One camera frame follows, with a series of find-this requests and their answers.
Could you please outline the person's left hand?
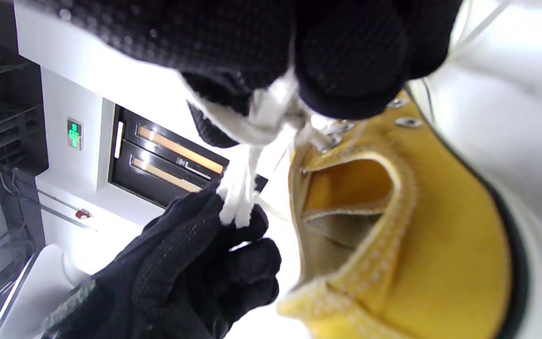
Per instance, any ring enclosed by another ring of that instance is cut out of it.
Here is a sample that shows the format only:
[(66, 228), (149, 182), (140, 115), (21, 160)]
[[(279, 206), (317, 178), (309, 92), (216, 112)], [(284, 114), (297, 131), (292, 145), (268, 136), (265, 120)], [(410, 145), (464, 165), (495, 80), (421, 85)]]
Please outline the person's left hand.
[(222, 225), (215, 186), (172, 201), (44, 321), (43, 339), (223, 339), (277, 300), (282, 259), (256, 204)]

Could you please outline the person's right hand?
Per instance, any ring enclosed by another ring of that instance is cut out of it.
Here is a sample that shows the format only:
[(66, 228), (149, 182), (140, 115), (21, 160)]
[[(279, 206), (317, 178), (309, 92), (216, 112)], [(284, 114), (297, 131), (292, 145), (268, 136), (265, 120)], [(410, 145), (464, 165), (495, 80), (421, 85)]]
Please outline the person's right hand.
[(200, 98), (247, 116), (295, 67), (298, 96), (336, 120), (380, 114), (445, 61), (460, 0), (26, 0)]

